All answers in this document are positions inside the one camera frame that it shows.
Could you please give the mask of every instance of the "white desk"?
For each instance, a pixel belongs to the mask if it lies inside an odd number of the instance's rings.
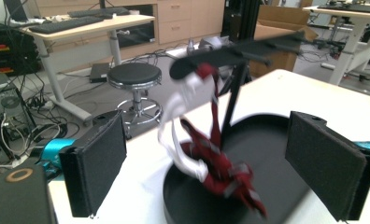
[[[104,20],[98,23],[85,25],[79,28],[50,35],[33,33],[29,31],[28,28],[24,28],[22,31],[33,36],[35,39],[41,61],[48,73],[49,82],[54,93],[54,96],[52,96],[50,99],[56,105],[72,113],[77,118],[83,120],[86,125],[88,125],[93,119],[92,115],[65,100],[62,90],[60,89],[56,73],[85,63],[95,62],[109,56],[114,57],[114,63],[116,65],[121,64],[121,55],[116,29],[148,23],[153,20],[154,17],[151,16],[128,15],[119,16],[113,18],[112,20]],[[82,35],[101,32],[109,32],[109,40],[91,43],[64,51],[48,53],[47,48],[49,46],[46,45],[46,41],[58,42],[66,39],[76,38]]]
[[[227,94],[220,98],[221,122],[228,100]],[[284,70],[276,70],[242,87],[233,121],[261,113],[288,117],[292,110],[326,119],[328,127],[352,141],[370,141],[370,96]],[[210,104],[186,114],[205,133],[210,129],[210,116]],[[180,128],[177,131],[179,139],[184,139],[186,134]],[[127,150],[121,172],[94,220],[72,218],[64,182],[50,182],[60,223],[165,223],[162,191],[171,159],[158,143],[157,130],[132,139]],[[309,192],[287,223],[336,222],[317,196]],[[370,224],[370,196],[357,223]]]
[[[354,23],[348,42],[343,48],[337,66],[333,66],[333,74],[329,82],[339,85],[342,76],[351,70],[363,71],[370,60],[370,39],[368,43],[359,42],[366,24],[370,24],[370,13],[321,9],[318,7],[304,7],[303,11],[328,14],[339,17],[350,17]]]

